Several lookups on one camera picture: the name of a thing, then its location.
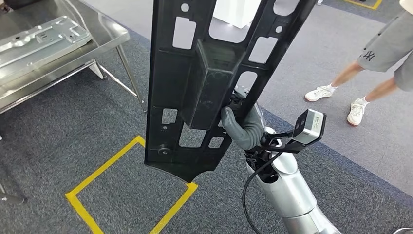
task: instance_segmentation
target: shoelace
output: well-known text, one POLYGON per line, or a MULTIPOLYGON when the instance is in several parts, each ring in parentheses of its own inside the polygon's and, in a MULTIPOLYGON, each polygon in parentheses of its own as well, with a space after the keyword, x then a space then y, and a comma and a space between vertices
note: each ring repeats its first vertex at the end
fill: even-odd
POLYGON ((359 116, 364 114, 364 108, 361 104, 353 104, 351 107, 351 114, 354 116, 359 116))
POLYGON ((317 88, 316 90, 314 90, 314 95, 318 96, 318 95, 324 95, 328 93, 328 90, 326 90, 324 87, 322 88, 317 88))

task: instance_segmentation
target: yellow floor marking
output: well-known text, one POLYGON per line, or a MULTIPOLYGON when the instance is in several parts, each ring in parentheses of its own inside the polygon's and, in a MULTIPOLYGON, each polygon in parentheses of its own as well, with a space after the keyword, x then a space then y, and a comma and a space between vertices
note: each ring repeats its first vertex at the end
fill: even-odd
POLYGON ((102 172, 104 172, 108 167, 114 164, 120 157, 122 157, 128 150, 130 150, 137 143, 142 141, 141 136, 137 136, 131 142, 129 142, 123 149, 117 152, 111 159, 106 161, 102 166, 100 166, 95 172, 88 176, 84 181, 82 181, 76 188, 72 190, 73 194, 78 194, 82 189, 84 189, 88 184, 90 184, 94 179, 96 179, 102 172))
POLYGON ((372 10, 376 10, 378 8, 378 6, 380 5, 382 0, 377 0, 373 6, 369 6, 369 5, 360 3, 360 2, 358 2, 358 0, 343 0, 343 1, 352 3, 352 4, 357 5, 357 6, 363 6, 363 7, 372 9, 372 10))
POLYGON ((179 200, 173 205, 169 211, 162 217, 162 219, 158 222, 158 224, 152 229, 149 234, 158 234, 161 230, 169 223, 172 217, 178 212, 178 210, 185 204, 185 202, 189 199, 189 197, 193 194, 193 192, 198 188, 198 185, 194 183, 187 184, 188 189, 179 198, 179 200))
POLYGON ((69 200, 70 204, 73 206, 73 208, 76 210, 76 212, 79 214, 79 216, 89 226, 92 233, 103 234, 103 231, 100 229, 97 223, 93 220, 90 214, 86 211, 82 203, 79 201, 79 199, 77 199, 76 195, 72 193, 67 193, 66 197, 69 200))
MULTIPOLYGON (((83 221, 89 226, 93 234, 104 234, 100 227, 97 225, 95 220, 87 212, 82 203, 77 199, 76 195, 82 191, 88 184, 90 184, 94 179, 96 179, 100 174, 102 174, 106 169, 108 169, 112 164, 114 164, 118 159, 120 159, 127 151, 129 151, 137 143, 145 147, 145 139, 141 136, 137 136, 131 142, 129 142, 125 147, 123 147, 119 152, 117 152, 111 159, 106 161, 101 167, 94 171, 90 176, 88 176, 84 181, 77 185, 72 191, 66 193, 66 198, 73 206, 75 211, 83 219, 83 221)), ((169 211, 164 215, 161 221, 152 229, 150 234, 158 234, 166 224, 172 219, 172 217, 178 212, 178 210, 183 206, 183 204, 189 199, 193 192, 198 188, 198 185, 194 183, 187 184, 188 189, 186 192, 178 199, 178 201, 169 209, 169 211)))

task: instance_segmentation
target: white sneaker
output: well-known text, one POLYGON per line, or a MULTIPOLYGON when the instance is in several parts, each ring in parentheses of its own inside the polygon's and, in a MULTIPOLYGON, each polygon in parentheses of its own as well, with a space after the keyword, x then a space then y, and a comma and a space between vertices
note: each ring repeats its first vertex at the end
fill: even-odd
POLYGON ((307 101, 318 101, 320 98, 328 98, 331 97, 331 95, 333 95, 333 92, 328 90, 326 85, 318 87, 316 90, 306 93, 304 97, 305 99, 307 99, 307 101))
POLYGON ((347 122, 353 126, 358 126, 361 123, 363 118, 364 109, 366 108, 365 104, 362 104, 363 98, 357 98, 350 105, 350 113, 347 116, 347 122))

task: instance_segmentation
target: stainless steel table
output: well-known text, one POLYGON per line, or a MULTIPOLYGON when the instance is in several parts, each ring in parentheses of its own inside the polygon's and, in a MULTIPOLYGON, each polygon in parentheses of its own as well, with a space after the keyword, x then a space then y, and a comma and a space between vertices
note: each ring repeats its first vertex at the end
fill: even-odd
MULTIPOLYGON (((18 79, 0 86, 0 114, 62 82, 77 72, 90 68, 100 78, 109 76, 122 88, 138 99, 146 111, 137 81, 129 68, 122 43, 130 39, 128 31, 104 14, 78 0, 43 0, 19 10, 0 15, 0 39, 29 30, 60 16, 68 16, 92 35, 92 40, 83 47, 58 58, 18 79), (116 49, 126 70, 133 90, 97 63, 95 58, 111 49, 116 49)), ((2 199, 4 189, 0 192, 2 199)))

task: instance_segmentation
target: gray robotic glove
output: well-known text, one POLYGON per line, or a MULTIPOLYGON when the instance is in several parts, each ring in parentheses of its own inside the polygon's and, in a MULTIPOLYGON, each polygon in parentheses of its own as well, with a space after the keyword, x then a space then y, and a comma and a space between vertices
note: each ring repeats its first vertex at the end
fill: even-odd
POLYGON ((257 104, 254 105, 241 125, 237 123, 234 112, 229 107, 221 109, 221 121, 228 135, 241 149, 248 151, 260 145, 265 129, 265 119, 257 104))

